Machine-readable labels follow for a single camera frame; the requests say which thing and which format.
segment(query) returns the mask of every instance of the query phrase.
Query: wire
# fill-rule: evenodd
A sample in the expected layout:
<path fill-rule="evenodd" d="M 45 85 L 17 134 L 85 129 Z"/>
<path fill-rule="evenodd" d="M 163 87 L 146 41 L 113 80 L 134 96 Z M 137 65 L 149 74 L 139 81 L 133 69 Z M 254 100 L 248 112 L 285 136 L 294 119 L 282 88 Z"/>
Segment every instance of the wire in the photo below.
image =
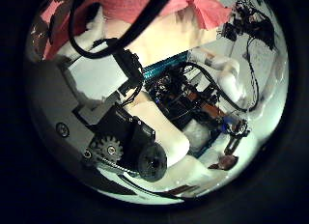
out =
<path fill-rule="evenodd" d="M 69 16 L 69 40 L 71 46 L 79 53 L 81 56 L 90 59 L 103 58 L 113 53 L 116 53 L 119 49 L 125 48 L 131 42 L 133 42 L 155 19 L 155 17 L 161 12 L 164 6 L 170 0 L 150 0 L 142 13 L 137 17 L 135 22 L 130 26 L 130 28 L 112 45 L 104 48 L 103 50 L 92 53 L 81 48 L 74 38 L 74 15 L 77 7 L 79 6 L 79 0 L 73 0 L 70 9 Z"/>
<path fill-rule="evenodd" d="M 127 98 L 127 100 L 125 100 L 125 101 L 122 103 L 122 106 L 124 107 L 124 106 L 126 106 L 126 105 L 128 105 L 128 104 L 134 102 L 135 98 L 136 98 L 136 97 L 138 96 L 138 94 L 141 92 L 142 88 L 143 88 L 143 85 L 142 85 L 142 84 L 139 85 L 139 86 L 137 86 L 136 89 L 135 89 L 135 91 L 133 92 L 133 94 L 132 94 L 129 98 Z"/>
<path fill-rule="evenodd" d="M 193 109 L 187 110 L 183 114 L 181 114 L 181 115 L 179 115 L 179 116 L 177 116 L 175 118 L 170 119 L 170 121 L 176 121 L 176 120 L 180 119 L 181 117 L 183 117 L 183 116 L 187 115 L 188 113 L 190 113 L 192 110 Z"/>
<path fill-rule="evenodd" d="M 210 84 L 213 86 L 213 88 L 219 92 L 219 94 L 225 99 L 227 100 L 235 109 L 237 109 L 238 111 L 241 111 L 241 112 L 251 112 L 251 111 L 254 111 L 257 106 L 258 106 L 258 103 L 259 103 L 259 84 L 258 84 L 258 81 L 255 80 L 256 82 L 256 87 L 257 87 L 257 97 L 258 99 L 256 99 L 256 102 L 253 106 L 251 106 L 250 108 L 241 108 L 239 107 L 237 104 L 235 104 L 226 94 L 224 91 L 221 90 L 221 88 L 217 85 L 217 83 L 213 80 L 213 78 L 211 77 L 211 75 L 207 72 L 206 69 L 204 69 L 203 67 L 201 67 L 200 65 L 197 65 L 195 63 L 191 63 L 191 62 L 182 62 L 179 64 L 179 67 L 181 68 L 184 68 L 184 67 L 187 67 L 187 66 L 191 66 L 191 67 L 194 67 L 198 70 L 200 70 L 200 72 L 208 79 L 208 81 L 210 82 Z"/>
<path fill-rule="evenodd" d="M 247 61 L 248 61 L 250 73 L 251 73 L 251 85 L 252 85 L 252 89 L 253 89 L 253 99 L 257 103 L 260 99 L 259 83 L 258 83 L 258 80 L 257 80 L 256 75 L 255 75 L 255 71 L 254 71 L 253 66 L 252 66 L 251 55 L 250 55 L 250 52 L 249 52 L 249 47 L 254 40 L 255 40 L 255 38 L 249 37 L 248 42 L 247 42 L 247 46 L 246 46 L 246 55 L 247 55 Z"/>

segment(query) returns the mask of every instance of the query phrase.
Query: bolt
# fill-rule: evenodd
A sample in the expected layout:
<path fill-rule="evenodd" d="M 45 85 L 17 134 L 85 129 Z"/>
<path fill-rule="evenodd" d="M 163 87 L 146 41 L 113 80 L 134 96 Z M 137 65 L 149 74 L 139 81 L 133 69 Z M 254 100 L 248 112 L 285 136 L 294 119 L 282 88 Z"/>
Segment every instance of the bolt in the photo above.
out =
<path fill-rule="evenodd" d="M 86 151 L 84 153 L 85 158 L 91 158 L 91 153 L 89 151 Z"/>
<path fill-rule="evenodd" d="M 70 135 L 69 128 L 63 123 L 58 123 L 56 125 L 56 131 L 63 138 L 67 138 Z"/>
<path fill-rule="evenodd" d="M 107 152 L 109 154 L 114 154 L 116 152 L 116 149 L 113 146 L 108 147 Z"/>

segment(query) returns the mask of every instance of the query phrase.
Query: electronic component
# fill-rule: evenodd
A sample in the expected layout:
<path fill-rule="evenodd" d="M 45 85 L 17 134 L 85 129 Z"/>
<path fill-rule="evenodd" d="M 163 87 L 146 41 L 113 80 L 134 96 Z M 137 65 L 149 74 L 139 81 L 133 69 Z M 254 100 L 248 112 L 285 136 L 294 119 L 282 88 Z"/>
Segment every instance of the electronic component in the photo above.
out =
<path fill-rule="evenodd" d="M 255 9 L 251 3 L 238 1 L 236 14 L 232 23 L 225 23 L 222 37 L 232 42 L 237 40 L 237 35 L 248 34 L 253 39 L 261 40 L 270 50 L 274 47 L 274 27 L 268 16 Z"/>
<path fill-rule="evenodd" d="M 112 172 L 128 172 L 149 182 L 160 180 L 167 168 L 165 151 L 155 142 L 155 131 L 115 104 L 89 129 L 95 134 L 89 145 L 88 166 L 107 164 Z"/>

